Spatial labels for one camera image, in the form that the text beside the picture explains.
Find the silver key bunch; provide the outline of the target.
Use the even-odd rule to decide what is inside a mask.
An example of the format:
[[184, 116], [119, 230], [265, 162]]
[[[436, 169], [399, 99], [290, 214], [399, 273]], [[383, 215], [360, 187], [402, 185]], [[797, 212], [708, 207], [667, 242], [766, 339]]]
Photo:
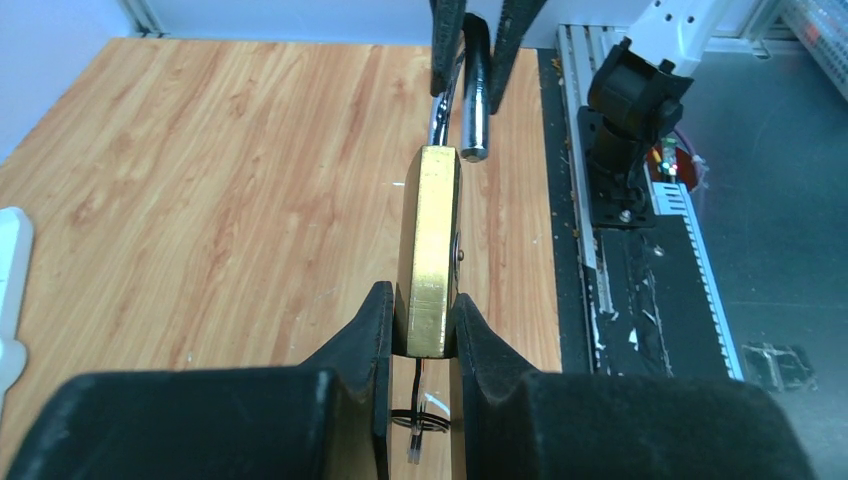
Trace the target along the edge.
[[449, 409], [441, 401], [426, 391], [425, 360], [416, 358], [411, 385], [411, 399], [408, 408], [392, 408], [390, 419], [393, 424], [407, 428], [410, 432], [407, 447], [407, 462], [419, 465], [425, 433], [447, 434], [451, 430], [451, 421], [444, 413]]

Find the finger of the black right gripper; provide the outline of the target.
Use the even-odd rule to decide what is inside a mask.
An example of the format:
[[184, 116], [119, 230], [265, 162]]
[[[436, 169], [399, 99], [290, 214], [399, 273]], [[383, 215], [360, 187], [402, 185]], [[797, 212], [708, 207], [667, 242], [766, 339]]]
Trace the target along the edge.
[[466, 0], [430, 0], [432, 14], [430, 95], [446, 91], [452, 78]]
[[503, 101], [522, 41], [546, 0], [504, 0], [489, 78], [489, 108], [496, 114]]

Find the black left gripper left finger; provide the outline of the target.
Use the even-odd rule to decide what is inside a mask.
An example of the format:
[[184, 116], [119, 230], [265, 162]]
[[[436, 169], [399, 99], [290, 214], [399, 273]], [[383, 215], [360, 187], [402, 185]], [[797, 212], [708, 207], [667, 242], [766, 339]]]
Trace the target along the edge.
[[393, 288], [294, 366], [88, 373], [64, 383], [12, 479], [386, 479]]

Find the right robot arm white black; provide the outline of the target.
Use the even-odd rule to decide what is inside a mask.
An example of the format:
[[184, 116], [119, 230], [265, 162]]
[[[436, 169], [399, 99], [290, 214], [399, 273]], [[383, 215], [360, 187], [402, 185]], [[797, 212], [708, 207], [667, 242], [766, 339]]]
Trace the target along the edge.
[[[431, 142], [443, 145], [456, 82], [463, 84], [460, 154], [489, 154], [489, 118], [502, 103], [522, 40], [541, 1], [506, 1], [498, 29], [463, 1], [433, 1], [430, 93]], [[592, 223], [612, 228], [653, 225], [645, 160], [682, 118], [681, 99], [693, 83], [725, 1], [654, 1], [597, 67], [586, 106], [578, 112], [588, 165]]]

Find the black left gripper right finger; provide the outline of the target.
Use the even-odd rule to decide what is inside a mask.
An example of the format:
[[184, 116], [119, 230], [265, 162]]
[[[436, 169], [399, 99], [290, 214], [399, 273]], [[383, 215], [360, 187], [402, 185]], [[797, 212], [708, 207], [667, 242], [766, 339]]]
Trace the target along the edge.
[[811, 479], [787, 416], [736, 380], [544, 372], [470, 296], [451, 312], [456, 479]]

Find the brass padlock with steel shackle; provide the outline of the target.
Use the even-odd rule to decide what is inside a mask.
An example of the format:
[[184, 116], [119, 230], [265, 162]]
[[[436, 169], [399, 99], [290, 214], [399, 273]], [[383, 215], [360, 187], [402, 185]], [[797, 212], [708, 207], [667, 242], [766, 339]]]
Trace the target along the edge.
[[407, 170], [393, 322], [393, 351], [400, 356], [452, 354], [449, 313], [463, 259], [461, 162], [489, 155], [489, 44], [487, 22], [464, 14], [461, 48], [432, 104], [428, 142]]

